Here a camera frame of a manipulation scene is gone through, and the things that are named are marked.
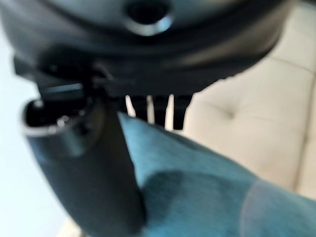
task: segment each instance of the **screw hole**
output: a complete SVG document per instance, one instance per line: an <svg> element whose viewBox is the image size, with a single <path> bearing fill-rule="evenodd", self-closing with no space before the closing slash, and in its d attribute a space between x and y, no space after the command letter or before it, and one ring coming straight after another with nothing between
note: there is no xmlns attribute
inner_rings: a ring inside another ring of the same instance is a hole
<svg viewBox="0 0 316 237"><path fill-rule="evenodd" d="M155 24L169 12L169 7L159 1L138 1L127 7L127 15L142 25Z"/></svg>

